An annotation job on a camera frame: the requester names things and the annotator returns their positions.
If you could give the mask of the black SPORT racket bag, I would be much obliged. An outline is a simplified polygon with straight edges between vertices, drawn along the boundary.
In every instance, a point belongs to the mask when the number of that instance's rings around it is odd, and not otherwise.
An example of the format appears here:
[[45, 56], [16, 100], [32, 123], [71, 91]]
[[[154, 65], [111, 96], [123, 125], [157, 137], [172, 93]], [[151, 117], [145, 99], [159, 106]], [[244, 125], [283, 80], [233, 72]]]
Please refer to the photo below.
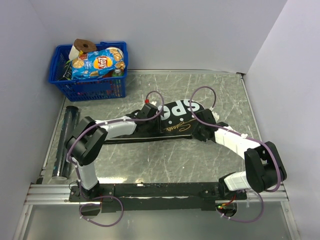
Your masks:
[[161, 113], [161, 132], [158, 134], [133, 133], [131, 135], [117, 136], [105, 140], [106, 145], [144, 143], [170, 139], [191, 139], [192, 132], [198, 125], [198, 121], [193, 117], [190, 109], [194, 113], [203, 111], [205, 107], [188, 99], [180, 99], [168, 102], [163, 107]]

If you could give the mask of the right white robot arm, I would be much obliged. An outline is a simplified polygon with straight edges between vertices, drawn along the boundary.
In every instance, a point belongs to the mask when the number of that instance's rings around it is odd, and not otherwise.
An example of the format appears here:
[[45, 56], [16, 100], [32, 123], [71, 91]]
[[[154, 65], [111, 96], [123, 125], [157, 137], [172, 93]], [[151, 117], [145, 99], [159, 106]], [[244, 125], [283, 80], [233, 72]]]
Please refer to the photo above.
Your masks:
[[209, 109], [191, 114], [197, 120], [193, 138], [224, 146], [244, 160], [244, 171], [229, 173], [219, 179], [218, 193], [223, 199], [230, 199], [240, 190], [274, 192], [287, 179], [287, 172], [273, 142], [253, 139], [224, 122], [217, 123]]

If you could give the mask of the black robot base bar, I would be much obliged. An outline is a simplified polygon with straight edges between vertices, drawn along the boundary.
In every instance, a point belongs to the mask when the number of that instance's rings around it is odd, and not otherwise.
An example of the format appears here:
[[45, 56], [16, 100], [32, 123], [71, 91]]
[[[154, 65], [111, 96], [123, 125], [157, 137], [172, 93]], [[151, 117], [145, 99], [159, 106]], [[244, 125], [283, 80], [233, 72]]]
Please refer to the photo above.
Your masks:
[[98, 204], [102, 213], [150, 210], [215, 211], [219, 201], [246, 200], [245, 190], [227, 190], [219, 182], [103, 183], [90, 195], [70, 189], [71, 203]]

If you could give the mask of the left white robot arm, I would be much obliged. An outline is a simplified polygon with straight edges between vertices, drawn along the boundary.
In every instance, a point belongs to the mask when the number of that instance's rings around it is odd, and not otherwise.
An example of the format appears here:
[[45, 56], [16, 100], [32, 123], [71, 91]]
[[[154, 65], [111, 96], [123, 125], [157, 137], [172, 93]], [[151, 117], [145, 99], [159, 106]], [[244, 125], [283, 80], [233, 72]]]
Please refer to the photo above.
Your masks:
[[66, 160], [74, 165], [79, 191], [87, 201], [95, 200], [100, 194], [94, 161], [105, 141], [157, 129], [161, 111], [145, 103], [142, 109], [115, 119], [97, 121], [87, 116], [79, 122], [65, 141]]

